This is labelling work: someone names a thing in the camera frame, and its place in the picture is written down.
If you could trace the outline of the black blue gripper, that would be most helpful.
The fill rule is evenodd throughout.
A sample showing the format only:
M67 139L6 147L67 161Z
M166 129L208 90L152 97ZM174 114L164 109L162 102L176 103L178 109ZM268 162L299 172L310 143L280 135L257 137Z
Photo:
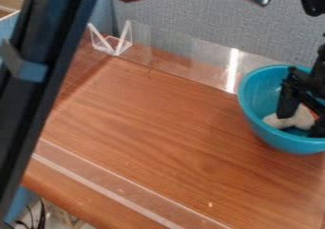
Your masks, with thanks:
M318 50L311 72L297 67L288 68L288 77L281 83L277 117L291 118L302 104L306 104L316 114L325 114L325 43ZM315 117L310 137L325 138L325 115Z

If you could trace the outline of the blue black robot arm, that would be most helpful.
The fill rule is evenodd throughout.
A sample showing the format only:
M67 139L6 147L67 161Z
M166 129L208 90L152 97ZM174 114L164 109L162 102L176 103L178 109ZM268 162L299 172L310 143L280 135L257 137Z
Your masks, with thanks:
M267 6L271 0L251 0ZM302 0L310 16L325 0ZM25 0L0 43L0 229L97 0Z

